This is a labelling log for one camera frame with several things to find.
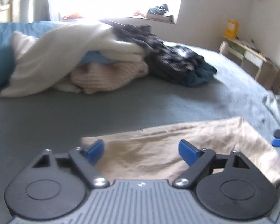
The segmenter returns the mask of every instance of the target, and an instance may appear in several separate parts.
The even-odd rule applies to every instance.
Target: yellow bottle
[[[237,32],[239,29],[239,22],[235,20],[228,20],[228,25],[225,31],[225,37],[229,39],[235,39],[237,37]]]

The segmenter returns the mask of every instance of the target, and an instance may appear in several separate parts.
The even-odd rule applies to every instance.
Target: bed sheet
[[[66,152],[85,136],[234,116],[244,117],[271,141],[278,124],[262,103],[265,89],[224,56],[192,49],[218,70],[201,87],[147,76],[119,90],[93,95],[49,89],[18,99],[0,98],[0,224],[10,219],[5,187],[45,148]],[[270,218],[280,224],[280,198]]]

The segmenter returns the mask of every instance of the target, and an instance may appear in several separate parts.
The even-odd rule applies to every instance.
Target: blue pillow
[[[23,34],[41,37],[60,22],[44,21],[26,23],[3,23],[0,24],[0,87],[6,84],[15,68],[14,53],[10,42],[10,37],[14,31]]]

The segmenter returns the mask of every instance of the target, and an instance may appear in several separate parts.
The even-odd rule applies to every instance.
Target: gray gripper base
[[[268,218],[248,222],[221,219],[204,210],[188,190],[167,180],[116,180],[96,189],[74,212],[59,219],[36,222],[13,218],[9,224],[272,224]]]

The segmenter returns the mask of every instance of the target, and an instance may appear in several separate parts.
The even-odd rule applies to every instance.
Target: gray curtain
[[[24,23],[51,20],[49,0],[21,0],[20,19]]]

